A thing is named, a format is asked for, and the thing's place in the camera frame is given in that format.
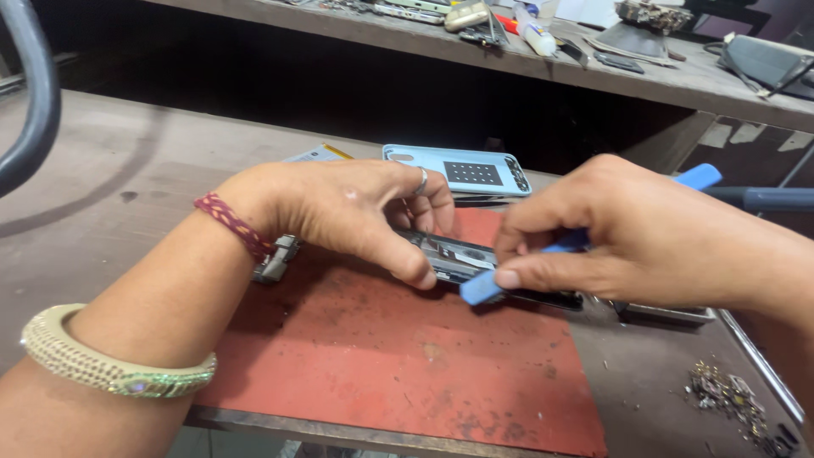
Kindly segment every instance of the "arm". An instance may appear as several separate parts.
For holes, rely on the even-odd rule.
[[[536,253],[561,227],[587,227],[595,248]],[[769,358],[814,412],[814,241],[599,156],[507,211],[495,247],[503,288],[761,314]]]
[[[429,173],[424,196],[413,196],[421,179],[420,170],[395,162],[267,164],[236,175],[216,192],[271,240],[293,233],[378,262],[426,289],[435,284],[429,262],[390,230],[383,213],[425,230],[436,224],[451,230],[453,200],[443,176]],[[401,257],[398,264],[393,253]],[[194,366],[223,333],[253,265],[235,234],[196,210],[71,319],[68,331],[119,360]],[[190,403],[191,396],[109,394],[53,375],[25,357],[0,379],[0,456],[162,456]]]

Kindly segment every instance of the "blue plastic pry tool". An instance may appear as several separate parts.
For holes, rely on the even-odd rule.
[[[674,178],[676,183],[702,190],[718,183],[723,178],[714,166],[710,164],[696,165],[690,170]],[[542,250],[542,253],[573,252],[584,249],[590,244],[586,229],[575,229],[568,235],[557,240]],[[490,301],[503,293],[503,288],[495,283],[495,271],[485,271],[471,280],[461,284],[460,294],[466,303],[477,306],[482,302]]]

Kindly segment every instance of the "wooden workbench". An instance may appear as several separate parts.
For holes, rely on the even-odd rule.
[[[503,49],[483,48],[459,40],[456,34],[447,33],[440,26],[373,13],[360,15],[353,11],[324,9],[319,7],[316,0],[298,7],[278,0],[148,1],[669,103],[744,121],[792,130],[814,130],[814,101],[787,95],[760,99],[732,73],[718,68],[715,64],[717,56],[705,52],[697,43],[672,38],[668,39],[668,47],[686,56],[687,61],[676,61],[676,68],[643,64],[646,73],[639,75],[608,67],[593,58],[587,69],[563,53],[544,59],[536,55],[520,37],[511,33],[508,34],[510,44]],[[496,11],[510,15],[507,8],[497,7]],[[596,35],[596,30],[570,21],[555,20],[552,32],[555,36],[570,38],[593,56],[594,49],[582,37]],[[285,45],[285,42],[268,44]],[[439,81],[443,81],[443,75],[439,75]]]
[[[26,102],[23,94],[0,100],[0,151],[19,133]],[[231,174],[322,141],[356,157],[381,154],[378,144],[71,91],[63,104],[46,163],[0,200],[0,372],[23,354],[20,330],[31,316],[93,299],[190,212],[193,196]],[[527,173],[535,188],[554,179]],[[716,456],[760,456],[737,422],[684,401],[687,370],[700,359],[742,376],[770,425],[793,424],[720,321],[697,332],[623,326],[599,306],[567,317],[611,456],[708,456],[707,444]],[[549,456],[210,407],[193,407],[188,422],[405,455]]]

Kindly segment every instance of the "maroon thread bracelet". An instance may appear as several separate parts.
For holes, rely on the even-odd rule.
[[[226,204],[214,192],[207,192],[206,196],[195,199],[195,207],[212,215],[219,223],[228,227],[230,231],[237,234],[246,249],[255,258],[257,263],[265,261],[265,257],[274,252],[274,245],[269,242],[261,233],[255,231],[251,226]]]

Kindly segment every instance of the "silver ring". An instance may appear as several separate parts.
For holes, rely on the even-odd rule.
[[[421,169],[421,184],[419,184],[418,187],[415,188],[415,191],[413,191],[413,194],[416,196],[420,196],[421,193],[424,192],[424,188],[427,187],[427,171],[420,165],[418,168]]]

